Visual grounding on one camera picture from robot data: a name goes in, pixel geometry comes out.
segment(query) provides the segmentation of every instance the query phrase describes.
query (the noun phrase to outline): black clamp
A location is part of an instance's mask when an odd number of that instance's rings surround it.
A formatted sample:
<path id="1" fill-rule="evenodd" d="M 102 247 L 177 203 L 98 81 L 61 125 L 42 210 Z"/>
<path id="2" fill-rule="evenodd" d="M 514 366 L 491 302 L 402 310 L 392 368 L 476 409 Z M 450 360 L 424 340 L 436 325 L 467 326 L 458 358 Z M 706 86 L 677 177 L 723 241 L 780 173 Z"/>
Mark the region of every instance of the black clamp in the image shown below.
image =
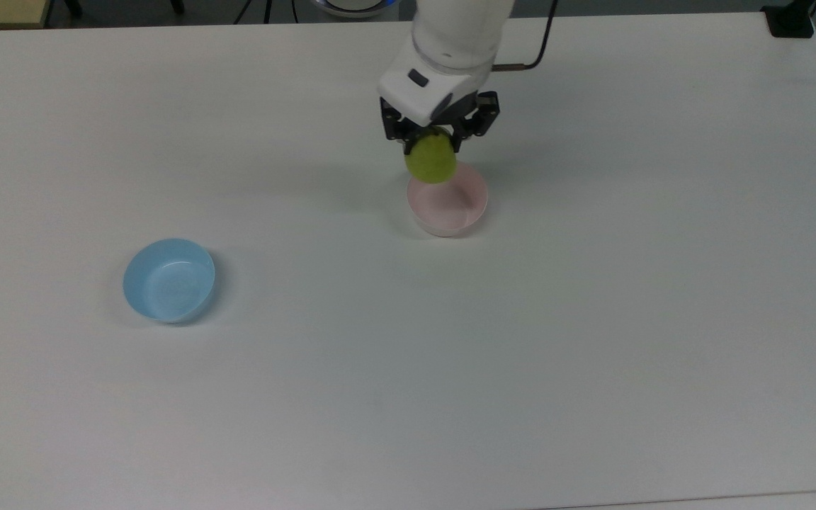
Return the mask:
<path id="1" fill-rule="evenodd" d="M 764 6 L 761 12 L 767 16 L 767 26 L 774 38 L 810 39 L 814 25 L 808 10 L 815 0 L 793 0 L 784 7 Z"/>
<path id="2" fill-rule="evenodd" d="M 427 126 L 415 125 L 411 120 L 402 116 L 395 107 L 380 98 L 380 114 L 382 126 L 389 140 L 399 140 L 404 143 L 404 153 L 411 154 L 414 143 L 426 132 Z M 430 125 L 451 126 L 453 132 L 450 141 L 453 151 L 459 152 L 462 142 L 472 136 L 487 134 L 493 120 L 499 116 L 499 96 L 495 91 L 485 93 L 470 93 L 452 106 L 437 113 Z"/>

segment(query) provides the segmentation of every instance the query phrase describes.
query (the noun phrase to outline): white table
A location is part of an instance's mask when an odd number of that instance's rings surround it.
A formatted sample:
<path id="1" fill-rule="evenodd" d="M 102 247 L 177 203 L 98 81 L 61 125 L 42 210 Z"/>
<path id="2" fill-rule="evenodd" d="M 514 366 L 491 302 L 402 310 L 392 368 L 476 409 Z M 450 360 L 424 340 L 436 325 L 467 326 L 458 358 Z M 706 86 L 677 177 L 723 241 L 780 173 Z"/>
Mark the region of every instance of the white table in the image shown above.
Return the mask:
<path id="1" fill-rule="evenodd" d="M 816 38 L 557 19 L 433 239 L 375 96 L 408 28 L 0 33 L 0 510 L 816 490 Z M 220 269 L 189 327 L 120 291 L 172 236 Z"/>

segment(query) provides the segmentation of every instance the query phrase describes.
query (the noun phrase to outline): floor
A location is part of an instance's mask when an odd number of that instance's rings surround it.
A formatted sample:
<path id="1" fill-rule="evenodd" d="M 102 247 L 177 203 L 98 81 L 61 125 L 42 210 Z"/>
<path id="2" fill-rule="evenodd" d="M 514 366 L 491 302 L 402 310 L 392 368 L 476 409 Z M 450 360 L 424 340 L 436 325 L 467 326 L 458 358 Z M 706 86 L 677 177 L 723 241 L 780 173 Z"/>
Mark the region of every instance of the floor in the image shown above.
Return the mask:
<path id="1" fill-rule="evenodd" d="M 263 23 L 266 4 L 270 23 L 320 21 L 310 0 L 184 0 L 186 12 L 172 12 L 169 0 L 79 0 L 84 15 L 71 19 L 63 0 L 54 0 L 49 26 L 54 28 L 98 26 L 230 25 L 241 14 L 240 23 Z M 787 0 L 561 0 L 557 16 L 603 16 L 637 13 L 757 12 L 764 4 L 786 4 Z M 546 16 L 550 0 L 518 0 L 512 16 Z M 409 20 L 414 0 L 402 0 L 398 16 Z"/>

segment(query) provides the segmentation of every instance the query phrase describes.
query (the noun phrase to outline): pink bowl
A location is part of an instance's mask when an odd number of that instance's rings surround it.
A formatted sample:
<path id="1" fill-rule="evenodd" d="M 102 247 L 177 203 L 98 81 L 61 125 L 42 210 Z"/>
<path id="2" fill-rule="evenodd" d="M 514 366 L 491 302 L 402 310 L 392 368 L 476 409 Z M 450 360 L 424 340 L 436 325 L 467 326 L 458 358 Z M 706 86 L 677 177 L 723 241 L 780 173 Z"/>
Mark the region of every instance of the pink bowl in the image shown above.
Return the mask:
<path id="1" fill-rule="evenodd" d="M 442 184 L 408 181 L 408 206 L 421 228 L 451 237 L 470 229 L 487 207 L 487 184 L 478 171 L 459 161 L 455 175 Z"/>

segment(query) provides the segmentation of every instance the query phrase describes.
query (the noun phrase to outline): black object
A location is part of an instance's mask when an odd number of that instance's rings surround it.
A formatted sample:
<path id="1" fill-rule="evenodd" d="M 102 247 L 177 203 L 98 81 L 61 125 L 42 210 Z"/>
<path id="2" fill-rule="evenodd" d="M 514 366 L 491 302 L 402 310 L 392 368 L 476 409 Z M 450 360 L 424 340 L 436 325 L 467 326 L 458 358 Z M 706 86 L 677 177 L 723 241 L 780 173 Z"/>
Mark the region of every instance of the black object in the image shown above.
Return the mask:
<path id="1" fill-rule="evenodd" d="M 68 12 L 71 13 L 72 18 L 79 18 L 84 14 L 81 9 L 81 4 L 77 0 L 65 0 L 65 6 L 68 7 Z"/>
<path id="2" fill-rule="evenodd" d="M 814 0 L 793 0 L 785 7 L 761 7 L 761 12 L 767 16 L 770 35 L 774 38 L 810 39 L 814 35 L 814 25 L 810 22 L 808 10 L 813 4 Z"/>
<path id="3" fill-rule="evenodd" d="M 404 153 L 411 154 L 411 149 L 428 128 L 415 125 L 408 118 L 402 117 L 395 107 L 380 98 L 382 126 L 389 140 L 400 140 L 404 143 Z M 499 96 L 495 91 L 470 93 L 457 100 L 452 106 L 443 109 L 434 116 L 430 125 L 451 126 L 453 132 L 449 139 L 453 151 L 459 152 L 462 142 L 472 136 L 487 134 L 493 120 L 499 116 Z"/>
<path id="4" fill-rule="evenodd" d="M 172 3 L 172 10 L 175 14 L 184 14 L 184 2 L 182 0 L 169 0 Z M 68 12 L 71 13 L 72 18 L 79 18 L 84 15 L 84 10 L 81 8 L 81 3 L 78 0 L 65 0 L 65 6 L 68 7 Z M 46 16 L 46 23 L 48 24 L 49 16 Z"/>
<path id="5" fill-rule="evenodd" d="M 420 87 L 425 87 L 427 86 L 428 83 L 430 83 L 430 80 L 428 80 L 427 77 L 424 76 L 423 74 L 420 74 L 420 72 L 418 72 L 417 69 L 412 69 L 411 71 L 408 71 L 408 77 L 411 78 L 411 81 L 414 81 L 414 83 L 418 84 Z"/>

